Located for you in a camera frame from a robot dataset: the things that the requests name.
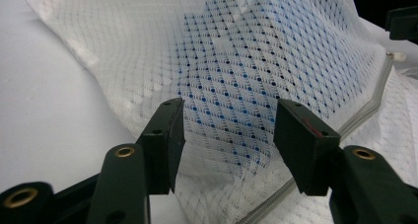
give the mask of white tabletop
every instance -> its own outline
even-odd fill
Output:
[[[133,143],[96,79],[25,0],[0,0],[0,192],[47,182],[55,192],[97,174]],[[187,223],[173,194],[151,195],[153,223]]]

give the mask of white mesh sheet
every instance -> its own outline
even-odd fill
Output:
[[[185,99],[176,194],[191,223],[235,223],[291,178],[273,144],[277,99],[338,129],[385,57],[352,0],[28,2],[135,136],[161,102]]]

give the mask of red marking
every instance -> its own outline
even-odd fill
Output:
[[[304,118],[304,123],[307,125],[307,127],[314,133],[314,134],[316,134],[316,136],[318,137],[318,138],[322,138],[322,133],[319,131],[319,130],[317,130],[316,128],[314,128],[312,125],[311,125],[311,123],[310,123],[310,121],[307,119],[307,118]]]

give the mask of diamond pattern mesh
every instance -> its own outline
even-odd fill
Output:
[[[291,175],[277,99],[338,129],[370,98],[384,49],[353,0],[28,0],[135,136],[185,99],[176,194],[191,223],[235,223]]]

